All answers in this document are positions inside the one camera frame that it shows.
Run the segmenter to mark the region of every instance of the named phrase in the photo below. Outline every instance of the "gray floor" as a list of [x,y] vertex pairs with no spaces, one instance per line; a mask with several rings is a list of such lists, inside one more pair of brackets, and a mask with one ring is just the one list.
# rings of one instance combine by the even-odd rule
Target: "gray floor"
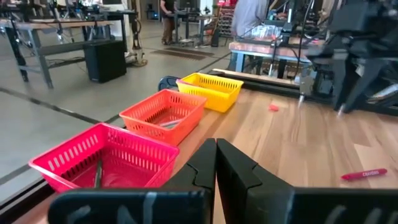
[[[191,33],[196,30],[196,25],[190,27]],[[222,39],[218,48],[199,49],[213,53],[213,56],[203,60],[189,60],[151,53],[165,48],[160,43],[161,35],[162,24],[143,23],[141,40],[145,58],[149,61],[147,66],[128,68],[127,75],[104,84],[89,81],[85,63],[55,68],[50,71],[53,90],[47,88],[40,75],[33,73],[29,74],[30,82],[24,83],[16,69],[7,39],[0,37],[0,88],[24,96],[16,97],[0,91],[0,201],[40,178],[38,172],[26,166],[29,159],[92,125],[24,98],[34,98],[89,118],[107,121],[128,106],[155,93],[160,78],[166,75],[184,77],[201,69],[206,72],[228,65],[229,50],[222,47]],[[41,38],[45,45],[57,42],[55,34],[42,34]],[[83,52],[51,58],[80,55]],[[35,63],[35,60],[28,58],[27,62]],[[123,121],[116,119],[112,124],[123,126]]]

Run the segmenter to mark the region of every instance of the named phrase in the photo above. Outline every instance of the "red object on table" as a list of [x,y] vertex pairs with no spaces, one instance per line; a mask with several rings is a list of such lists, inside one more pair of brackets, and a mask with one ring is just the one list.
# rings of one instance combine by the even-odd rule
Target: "red object on table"
[[351,173],[351,174],[345,174],[342,175],[341,178],[344,180],[354,180],[354,179],[360,179],[360,178],[365,178],[365,177],[370,177],[374,175],[383,175],[387,173],[387,169],[374,169],[374,170],[366,170],[362,172],[356,172],[356,173]]
[[279,111],[279,107],[276,105],[269,105],[268,109],[271,111]]

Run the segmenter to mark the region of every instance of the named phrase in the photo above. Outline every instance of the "person's legs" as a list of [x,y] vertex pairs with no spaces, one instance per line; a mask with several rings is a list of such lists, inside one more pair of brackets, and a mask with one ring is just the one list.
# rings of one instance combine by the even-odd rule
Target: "person's legs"
[[169,41],[169,30],[170,30],[170,19],[163,18],[163,36],[162,36],[162,43],[167,44]]
[[170,18],[170,33],[169,39],[167,40],[169,43],[173,42],[173,30],[175,29],[174,18]]

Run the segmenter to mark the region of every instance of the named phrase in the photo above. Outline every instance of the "red crayon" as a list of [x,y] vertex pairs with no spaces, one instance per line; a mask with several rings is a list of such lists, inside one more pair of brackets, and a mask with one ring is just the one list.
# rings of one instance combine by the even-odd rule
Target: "red crayon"
[[345,174],[345,175],[342,175],[341,178],[344,180],[354,180],[354,179],[360,179],[360,178],[370,177],[370,176],[374,176],[374,175],[383,175],[386,172],[387,172],[386,169],[367,170],[367,171],[362,171],[362,172],[357,172],[357,173]]

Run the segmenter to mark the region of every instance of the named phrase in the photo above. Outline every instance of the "wooden table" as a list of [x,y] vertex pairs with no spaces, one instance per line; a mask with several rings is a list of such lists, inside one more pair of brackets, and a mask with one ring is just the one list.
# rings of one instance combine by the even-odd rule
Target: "wooden table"
[[245,78],[252,78],[255,80],[259,80],[259,81],[266,81],[269,83],[279,83],[279,84],[283,83],[286,85],[300,86],[298,83],[295,83],[293,80],[268,77],[265,75],[252,75],[252,74],[243,73],[243,72],[232,72],[232,71],[219,69],[219,68],[215,68],[215,69],[213,69],[213,71],[227,73],[228,75],[231,76],[232,79],[239,79],[241,77],[245,77]]
[[[299,44],[300,39],[296,37],[291,37],[289,39],[289,44]],[[318,41],[316,45],[322,44],[323,41]],[[242,42],[232,42],[229,43],[229,49],[232,53],[236,53],[236,66],[235,72],[243,72],[244,71],[244,56],[245,55],[253,55],[264,58],[273,58],[280,61],[280,66],[284,67],[286,61],[297,61],[299,57],[299,50],[296,48],[290,47],[277,47],[274,55],[274,48],[270,45],[262,45],[262,44],[249,44]],[[310,61],[306,58],[305,53],[306,49],[302,49],[300,53],[300,62],[301,63],[309,63]]]
[[[270,104],[278,112],[268,110]],[[225,114],[206,110],[200,124],[179,145],[174,174],[207,138],[225,138],[288,183],[302,187],[396,188],[398,119],[354,111],[342,118],[331,108],[242,89]],[[385,176],[345,182],[350,172],[386,168]],[[54,195],[16,223],[46,223]],[[214,223],[224,223],[216,192]]]
[[[44,81],[46,82],[49,88],[53,88],[51,76],[49,69],[53,68],[47,65],[47,61],[45,56],[53,55],[53,54],[62,54],[66,52],[71,52],[75,50],[83,49],[83,45],[88,44],[88,40],[91,41],[91,38],[87,36],[85,27],[94,26],[95,24],[99,27],[103,27],[103,34],[105,39],[110,39],[111,31],[109,25],[112,24],[110,21],[78,21],[74,19],[60,19],[59,23],[54,22],[54,19],[36,19],[32,20],[32,22],[15,22],[15,27],[18,30],[24,30],[29,35],[29,41],[32,45],[32,54],[34,54],[39,66],[28,66],[26,64],[24,56],[21,54],[19,49],[19,44],[16,41],[16,35],[14,32],[14,28],[12,26],[12,22],[8,19],[0,19],[0,27],[4,27],[6,30],[6,34],[14,53],[14,57],[17,62],[18,69],[21,73],[22,79],[24,82],[28,82],[27,72],[39,73],[44,77]],[[69,29],[72,27],[82,27],[84,42],[74,42],[74,43],[65,43],[61,45],[51,45],[43,47],[40,42],[40,37],[38,35],[38,30],[46,30],[46,29],[58,29],[59,24],[61,24],[62,29]],[[63,63],[60,66],[69,65],[71,63],[77,63],[84,61],[81,59],[80,61],[72,61],[68,63]]]

